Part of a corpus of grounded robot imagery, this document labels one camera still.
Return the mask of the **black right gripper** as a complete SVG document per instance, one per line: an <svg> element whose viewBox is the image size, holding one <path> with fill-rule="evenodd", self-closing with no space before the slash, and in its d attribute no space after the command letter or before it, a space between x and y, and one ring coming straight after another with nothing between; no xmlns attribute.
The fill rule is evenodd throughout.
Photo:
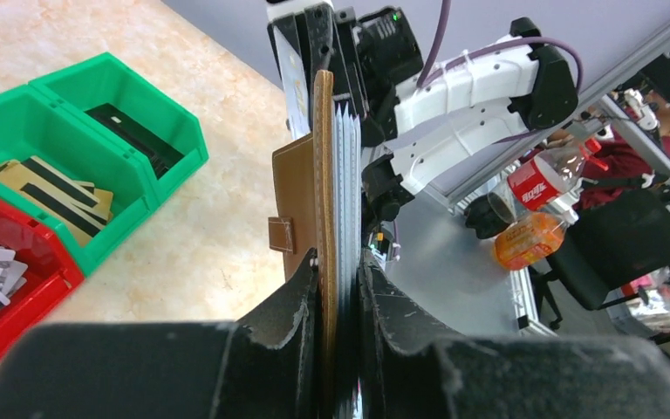
<svg viewBox="0 0 670 419"><path fill-rule="evenodd" d="M268 34L277 62L273 29L278 28L304 65L310 100L320 70L333 75L333 98L350 108L359 121L366 117L366 88L361 75L353 29L354 9L336 10L332 3L267 3Z"/></svg>

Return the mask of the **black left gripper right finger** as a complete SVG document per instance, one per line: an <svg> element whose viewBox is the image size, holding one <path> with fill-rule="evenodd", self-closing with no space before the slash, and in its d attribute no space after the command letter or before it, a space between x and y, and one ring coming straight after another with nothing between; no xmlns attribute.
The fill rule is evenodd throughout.
<svg viewBox="0 0 670 419"><path fill-rule="evenodd" d="M670 366L625 336L469 337L359 266L366 418L670 418Z"/></svg>

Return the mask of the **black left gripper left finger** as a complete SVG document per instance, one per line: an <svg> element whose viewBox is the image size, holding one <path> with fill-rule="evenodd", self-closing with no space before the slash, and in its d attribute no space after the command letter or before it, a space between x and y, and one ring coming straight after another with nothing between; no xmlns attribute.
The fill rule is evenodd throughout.
<svg viewBox="0 0 670 419"><path fill-rule="evenodd" d="M237 321L32 329L0 366L0 418L312 418L316 260Z"/></svg>

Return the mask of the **brown leather card holder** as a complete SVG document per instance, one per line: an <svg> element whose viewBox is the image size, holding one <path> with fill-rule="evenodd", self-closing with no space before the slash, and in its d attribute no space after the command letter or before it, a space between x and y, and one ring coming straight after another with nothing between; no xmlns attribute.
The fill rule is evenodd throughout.
<svg viewBox="0 0 670 419"><path fill-rule="evenodd" d="M282 253L287 278L298 267L316 276L318 416L349 418L358 387L357 322L339 230L333 73L317 71L312 89L311 132L271 155L277 215L268 221L270 248Z"/></svg>

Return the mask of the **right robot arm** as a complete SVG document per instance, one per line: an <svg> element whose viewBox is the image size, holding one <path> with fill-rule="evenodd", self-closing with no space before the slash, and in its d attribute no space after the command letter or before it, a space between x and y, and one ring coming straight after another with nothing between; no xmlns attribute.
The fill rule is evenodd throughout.
<svg viewBox="0 0 670 419"><path fill-rule="evenodd" d="M527 17L438 61L400 8L357 17L330 1L269 1L266 11L292 136L272 155L276 243L311 247L339 212L364 236L459 162L578 106L580 57Z"/></svg>

